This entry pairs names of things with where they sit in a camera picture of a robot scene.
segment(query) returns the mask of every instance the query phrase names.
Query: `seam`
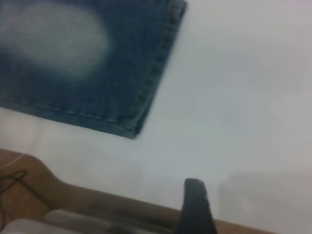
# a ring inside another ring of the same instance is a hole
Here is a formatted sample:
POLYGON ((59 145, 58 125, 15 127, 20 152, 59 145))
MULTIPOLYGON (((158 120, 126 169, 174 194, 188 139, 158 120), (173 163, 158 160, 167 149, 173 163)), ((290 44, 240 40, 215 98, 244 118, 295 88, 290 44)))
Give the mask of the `seam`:
POLYGON ((52 109, 50 107, 41 106, 41 105, 37 105, 37 104, 30 104, 30 103, 25 102, 25 101, 18 101, 18 100, 15 100, 15 99, 12 99, 12 98, 7 98, 7 97, 0 97, 0 99, 3 99, 5 101, 15 102, 15 103, 22 104, 22 105, 34 106, 34 107, 37 107, 37 108, 42 108, 42 109, 45 109, 45 110, 59 112, 59 113, 67 114, 67 115, 79 116, 79 117, 91 118, 91 119, 97 119, 97 120, 101 120, 101 121, 108 122, 108 123, 113 123, 113 124, 120 125, 120 126, 131 126, 131 127, 132 126, 136 126, 134 124, 119 123, 119 122, 115 122, 115 121, 111 121, 111 120, 107 120, 107 119, 102 119, 102 118, 98 118, 98 117, 93 117, 93 116, 88 116, 88 115, 81 115, 81 114, 77 114, 77 113, 73 113, 73 112, 67 112, 67 111, 60 111, 60 110, 52 109))
POLYGON ((165 30, 160 41, 160 48, 155 60, 151 63, 146 80, 141 85, 140 91, 138 92, 134 101, 131 103, 129 111, 124 117, 125 120, 137 122, 144 113, 146 105, 149 105, 149 100, 154 96, 154 94, 151 93, 151 89, 153 86, 157 86, 157 84, 160 82, 161 74, 166 65, 164 63, 169 56, 176 32, 178 31, 178 25, 180 24, 181 20, 178 19, 178 16, 173 18, 174 15, 177 14, 175 11, 180 11, 180 14, 183 14, 184 8, 186 7, 185 2, 181 2, 182 3, 180 4, 182 5, 178 6, 177 2, 173 1, 168 9, 168 22, 165 26, 165 30))

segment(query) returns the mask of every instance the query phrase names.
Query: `white table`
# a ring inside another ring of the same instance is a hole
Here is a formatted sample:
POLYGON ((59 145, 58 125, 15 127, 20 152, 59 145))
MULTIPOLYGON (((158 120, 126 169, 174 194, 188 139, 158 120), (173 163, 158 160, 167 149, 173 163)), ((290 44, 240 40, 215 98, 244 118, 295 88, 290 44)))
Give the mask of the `white table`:
POLYGON ((197 177, 217 218, 312 233, 312 2, 189 0, 136 140, 0 109, 0 147, 65 182, 177 209, 197 177))

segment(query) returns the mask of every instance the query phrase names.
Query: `denim fabric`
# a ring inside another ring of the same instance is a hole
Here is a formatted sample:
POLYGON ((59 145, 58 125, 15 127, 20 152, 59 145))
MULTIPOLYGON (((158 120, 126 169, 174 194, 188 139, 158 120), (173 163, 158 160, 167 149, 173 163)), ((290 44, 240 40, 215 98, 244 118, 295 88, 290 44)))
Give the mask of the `denim fabric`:
POLYGON ((0 0, 0 106, 134 138, 183 0, 0 0))

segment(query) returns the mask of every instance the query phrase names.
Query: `wooden board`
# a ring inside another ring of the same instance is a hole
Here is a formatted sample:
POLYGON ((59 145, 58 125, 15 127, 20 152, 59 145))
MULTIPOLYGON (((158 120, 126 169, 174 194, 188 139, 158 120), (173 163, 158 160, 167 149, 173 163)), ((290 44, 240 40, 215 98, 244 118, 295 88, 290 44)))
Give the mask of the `wooden board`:
MULTIPOLYGON (((18 156, 20 153, 0 149, 0 166, 18 156)), ((25 185, 17 182, 1 195, 2 207, 6 211, 6 223, 17 218, 42 218, 50 209, 72 207, 135 218, 147 225, 165 229, 173 229, 179 217, 179 211, 174 209, 66 184, 57 179, 41 161, 29 155, 0 171, 0 176, 21 171, 15 175, 18 177, 25 170, 27 175, 23 181, 26 186, 30 186, 42 196, 51 208, 38 200, 25 185)), ((9 178, 2 180, 2 188, 13 181, 9 178)), ((215 223, 219 234, 269 234, 219 220, 215 223)))

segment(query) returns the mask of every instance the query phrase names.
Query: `black wire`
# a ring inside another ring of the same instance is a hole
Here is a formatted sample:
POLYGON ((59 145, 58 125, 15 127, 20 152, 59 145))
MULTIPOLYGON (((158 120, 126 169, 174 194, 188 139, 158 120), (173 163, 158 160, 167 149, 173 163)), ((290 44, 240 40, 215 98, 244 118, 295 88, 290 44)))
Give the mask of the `black wire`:
POLYGON ((39 192, 37 192, 34 188, 32 188, 28 183, 26 183, 23 178, 28 174, 27 170, 21 170, 21 171, 17 171, 15 173, 12 173, 10 175, 6 175, 6 176, 1 176, 0 177, 0 213, 1 213, 1 225, 0 225, 0 231, 5 227, 6 224, 6 216, 9 215, 4 207, 3 207, 3 202, 1 199, 1 195, 7 191, 9 188, 11 188, 14 184, 16 183, 20 183, 22 186, 24 186, 33 196, 35 196, 38 200, 40 200, 43 204, 45 204, 49 210, 53 210, 53 207, 51 206, 51 204, 49 203, 49 201, 42 196, 39 192), (13 182, 11 184, 9 184, 8 186, 6 186, 4 189, 2 188, 2 181, 6 180, 6 179, 12 179, 13 182))

